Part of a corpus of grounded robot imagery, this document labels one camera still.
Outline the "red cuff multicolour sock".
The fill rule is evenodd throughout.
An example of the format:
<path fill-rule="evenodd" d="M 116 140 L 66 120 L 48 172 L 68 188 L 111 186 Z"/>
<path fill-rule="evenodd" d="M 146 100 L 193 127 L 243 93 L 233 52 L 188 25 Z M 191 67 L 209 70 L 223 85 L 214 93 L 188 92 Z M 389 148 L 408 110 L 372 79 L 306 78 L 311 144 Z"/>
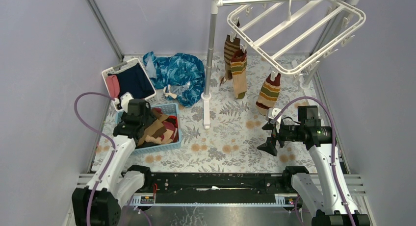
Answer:
<path fill-rule="evenodd" d="M 230 61 L 232 72 L 234 96 L 236 99 L 243 99 L 247 92 L 247 53 L 243 50 L 237 50 Z"/>
<path fill-rule="evenodd" d="M 260 89 L 256 108 L 258 112 L 265 116 L 269 108 L 273 108 L 280 94 L 281 74 L 271 72 L 263 82 Z"/>

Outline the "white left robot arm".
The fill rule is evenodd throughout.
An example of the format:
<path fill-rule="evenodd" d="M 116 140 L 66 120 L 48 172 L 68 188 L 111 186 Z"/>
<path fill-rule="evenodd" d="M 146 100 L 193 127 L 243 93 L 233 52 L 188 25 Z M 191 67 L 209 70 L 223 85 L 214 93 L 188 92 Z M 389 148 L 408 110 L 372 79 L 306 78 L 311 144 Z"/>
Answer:
<path fill-rule="evenodd" d="M 144 166 L 131 166 L 122 174 L 128 157 L 145 136 L 144 131 L 155 119 L 150 104 L 132 99 L 114 128 L 110 139 L 112 151 L 83 188 L 72 194 L 72 205 L 77 226 L 116 226 L 121 210 L 136 191 L 147 192 L 152 187 L 151 171 Z"/>

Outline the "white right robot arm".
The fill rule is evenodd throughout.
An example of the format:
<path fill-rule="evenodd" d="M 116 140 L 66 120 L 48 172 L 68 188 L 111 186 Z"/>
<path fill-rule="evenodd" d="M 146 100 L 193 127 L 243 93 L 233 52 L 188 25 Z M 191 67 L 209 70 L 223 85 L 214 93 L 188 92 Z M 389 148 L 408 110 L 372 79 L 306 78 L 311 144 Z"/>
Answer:
<path fill-rule="evenodd" d="M 298 107 L 298 121 L 286 125 L 281 110 L 270 108 L 265 114 L 267 123 L 263 130 L 270 130 L 266 142 L 258 150 L 277 156 L 277 146 L 286 142 L 305 145 L 315 164 L 318 189 L 304 166 L 286 167 L 281 180 L 282 188 L 297 192 L 311 213 L 313 226 L 369 226 L 370 218 L 359 211 L 348 190 L 338 157 L 335 135 L 330 126 L 322 126 L 317 106 Z"/>

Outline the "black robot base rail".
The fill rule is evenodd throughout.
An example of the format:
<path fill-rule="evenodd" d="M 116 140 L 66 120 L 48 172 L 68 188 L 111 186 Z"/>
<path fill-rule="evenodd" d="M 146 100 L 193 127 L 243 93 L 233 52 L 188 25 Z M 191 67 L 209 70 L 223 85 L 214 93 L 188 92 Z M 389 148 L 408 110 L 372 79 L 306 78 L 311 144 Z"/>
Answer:
<path fill-rule="evenodd" d="M 150 194 L 156 203 L 274 203 L 275 195 L 296 195 L 290 175 L 248 173 L 169 173 L 145 176 L 136 193 Z"/>

